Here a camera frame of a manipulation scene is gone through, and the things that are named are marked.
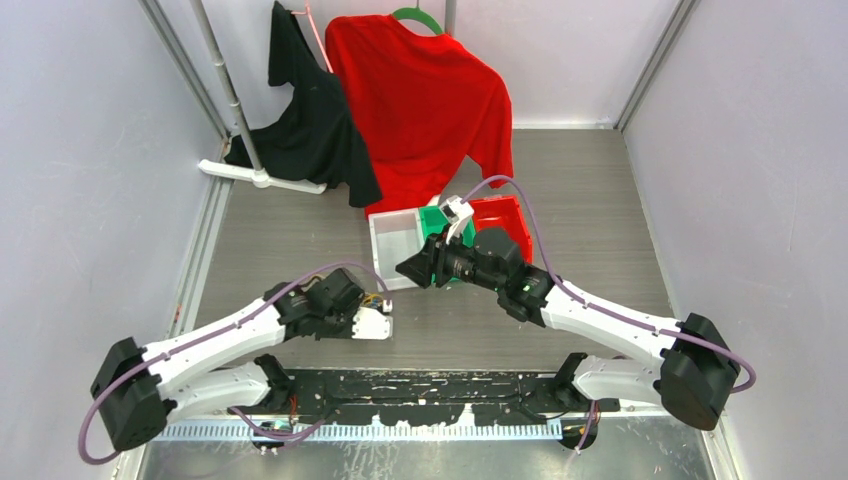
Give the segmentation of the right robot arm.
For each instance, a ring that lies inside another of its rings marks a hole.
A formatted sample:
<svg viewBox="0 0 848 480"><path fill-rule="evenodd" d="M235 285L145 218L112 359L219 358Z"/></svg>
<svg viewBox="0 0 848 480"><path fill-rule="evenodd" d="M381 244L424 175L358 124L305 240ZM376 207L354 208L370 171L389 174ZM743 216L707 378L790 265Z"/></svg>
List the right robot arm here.
<svg viewBox="0 0 848 480"><path fill-rule="evenodd" d="M491 290L508 316L588 338L618 359L575 353L558 374L555 396L567 410L590 401L621 399L662 406L684 424L716 428L743 361L715 324L692 313L680 321L594 296L525 261L501 228L478 233L471 246L431 234L396 272L421 288L452 279Z"/></svg>

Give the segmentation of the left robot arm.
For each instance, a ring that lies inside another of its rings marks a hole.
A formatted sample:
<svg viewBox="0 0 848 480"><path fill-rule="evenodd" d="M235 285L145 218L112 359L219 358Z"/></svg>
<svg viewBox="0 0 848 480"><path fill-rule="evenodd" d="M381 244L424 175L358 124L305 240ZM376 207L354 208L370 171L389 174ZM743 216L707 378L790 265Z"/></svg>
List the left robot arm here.
<svg viewBox="0 0 848 480"><path fill-rule="evenodd" d="M214 410L294 410L294 381L275 357L260 354L238 367L231 361L299 337L385 340L392 334L391 301L370 299L341 264L329 270L281 282L189 333L143 346L132 337L114 343L90 387L93 404L77 438L80 456L97 461L86 445L95 417L120 453L172 423Z"/></svg>

